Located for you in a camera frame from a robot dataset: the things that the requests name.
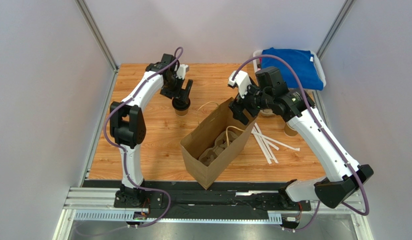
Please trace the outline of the black plastic cup lid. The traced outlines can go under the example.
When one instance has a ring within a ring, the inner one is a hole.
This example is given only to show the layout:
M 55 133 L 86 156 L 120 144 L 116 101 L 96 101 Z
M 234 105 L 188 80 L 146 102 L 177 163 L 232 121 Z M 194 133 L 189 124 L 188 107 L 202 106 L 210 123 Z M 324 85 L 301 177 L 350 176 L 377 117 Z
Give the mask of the black plastic cup lid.
M 171 101 L 172 107 L 177 111 L 188 110 L 191 105 L 191 100 L 187 98 L 186 100 L 180 100 L 178 98 L 173 98 Z

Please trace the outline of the brown paper coffee cup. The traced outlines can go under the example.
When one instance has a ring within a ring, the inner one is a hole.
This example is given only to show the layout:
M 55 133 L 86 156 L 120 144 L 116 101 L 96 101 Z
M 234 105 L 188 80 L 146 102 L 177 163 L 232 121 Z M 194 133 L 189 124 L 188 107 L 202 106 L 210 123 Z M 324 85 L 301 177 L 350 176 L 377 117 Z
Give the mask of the brown paper coffee cup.
M 184 117 L 188 114 L 189 109 L 175 109 L 174 111 L 178 117 Z

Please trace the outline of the brown paper bag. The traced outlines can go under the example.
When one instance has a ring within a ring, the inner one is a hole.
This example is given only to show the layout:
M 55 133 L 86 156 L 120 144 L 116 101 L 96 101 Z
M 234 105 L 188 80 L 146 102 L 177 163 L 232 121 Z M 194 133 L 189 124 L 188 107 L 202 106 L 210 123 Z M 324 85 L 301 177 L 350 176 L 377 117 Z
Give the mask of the brown paper bag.
M 206 190 L 244 150 L 256 123 L 250 116 L 246 125 L 234 119 L 233 100 L 222 102 L 180 141 L 187 172 Z

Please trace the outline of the cardboard cup carrier tray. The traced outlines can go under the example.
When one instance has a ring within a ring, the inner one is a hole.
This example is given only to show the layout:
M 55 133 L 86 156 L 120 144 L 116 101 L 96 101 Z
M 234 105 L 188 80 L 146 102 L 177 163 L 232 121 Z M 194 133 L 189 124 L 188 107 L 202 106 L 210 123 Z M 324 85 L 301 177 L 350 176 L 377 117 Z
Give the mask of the cardboard cup carrier tray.
M 259 113 L 264 117 L 275 116 L 275 113 L 271 109 L 261 109 Z

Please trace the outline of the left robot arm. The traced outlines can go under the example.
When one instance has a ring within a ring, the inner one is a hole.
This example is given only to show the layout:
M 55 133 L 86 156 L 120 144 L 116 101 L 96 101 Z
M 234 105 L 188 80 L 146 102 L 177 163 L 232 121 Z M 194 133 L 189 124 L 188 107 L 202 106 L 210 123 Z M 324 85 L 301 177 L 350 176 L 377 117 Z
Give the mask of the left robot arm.
M 189 66 L 181 64 L 179 57 L 163 54 L 161 61 L 149 64 L 134 90 L 122 101 L 110 105 L 104 136 L 111 136 L 112 144 L 119 148 L 123 178 L 115 194 L 117 208 L 140 208 L 147 202 L 144 176 L 141 170 L 141 145 L 147 128 L 144 110 L 156 92 L 171 100 L 175 113 L 182 117 L 191 105 L 189 94 L 193 80 L 185 80 Z

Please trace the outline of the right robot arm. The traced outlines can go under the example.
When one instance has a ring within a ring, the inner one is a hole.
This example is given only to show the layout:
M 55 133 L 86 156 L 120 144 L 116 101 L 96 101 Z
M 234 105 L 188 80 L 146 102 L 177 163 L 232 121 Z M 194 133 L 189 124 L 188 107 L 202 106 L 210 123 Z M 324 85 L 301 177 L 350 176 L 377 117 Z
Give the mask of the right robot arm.
M 261 69 L 255 76 L 257 83 L 242 70 L 228 78 L 228 86 L 238 89 L 229 104 L 233 118 L 247 125 L 245 112 L 256 117 L 261 110 L 271 110 L 281 116 L 305 140 L 325 171 L 321 178 L 290 181 L 281 189 L 286 204 L 317 200 L 335 209 L 371 178 L 372 167 L 359 164 L 345 151 L 321 119 L 314 101 L 306 92 L 288 88 L 277 67 Z

